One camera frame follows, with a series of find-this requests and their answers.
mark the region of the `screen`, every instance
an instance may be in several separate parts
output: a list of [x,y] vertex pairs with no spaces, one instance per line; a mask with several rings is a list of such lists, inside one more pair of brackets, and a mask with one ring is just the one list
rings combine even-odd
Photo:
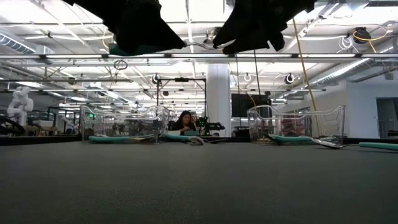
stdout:
[[[251,95],[251,97],[256,103],[256,106],[271,105],[271,100],[266,95]],[[247,94],[232,94],[232,117],[246,118],[248,116],[247,110],[254,106],[253,100]],[[272,113],[270,109],[263,108],[260,110],[260,115],[263,118],[269,118],[272,116]]]

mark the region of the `gray table surface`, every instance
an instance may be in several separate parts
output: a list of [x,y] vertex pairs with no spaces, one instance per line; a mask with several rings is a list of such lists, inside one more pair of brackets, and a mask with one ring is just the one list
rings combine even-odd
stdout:
[[398,223],[398,154],[321,146],[0,147],[0,223]]

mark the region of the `white column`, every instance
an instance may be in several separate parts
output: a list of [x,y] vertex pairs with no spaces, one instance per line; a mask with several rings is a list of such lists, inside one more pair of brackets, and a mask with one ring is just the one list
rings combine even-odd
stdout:
[[231,137],[231,89],[228,64],[209,64],[207,70],[207,105],[209,122],[220,122],[225,130],[212,131]]

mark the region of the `transparent storage container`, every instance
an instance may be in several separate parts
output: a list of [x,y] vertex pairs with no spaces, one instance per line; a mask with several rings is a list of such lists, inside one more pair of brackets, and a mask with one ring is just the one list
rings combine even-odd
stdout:
[[315,139],[343,143],[345,106],[333,110],[281,113],[271,106],[248,109],[251,141],[262,142],[267,136],[309,136]]
[[151,106],[143,113],[121,114],[93,111],[80,106],[80,127],[83,141],[90,136],[100,137],[158,137],[167,133],[170,111],[163,106]]

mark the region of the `woman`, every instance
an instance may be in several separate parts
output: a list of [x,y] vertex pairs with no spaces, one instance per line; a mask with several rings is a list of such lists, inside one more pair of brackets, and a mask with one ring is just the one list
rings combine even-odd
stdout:
[[179,130],[181,135],[184,135],[184,131],[196,131],[195,125],[191,122],[191,113],[183,111],[172,129],[174,131]]

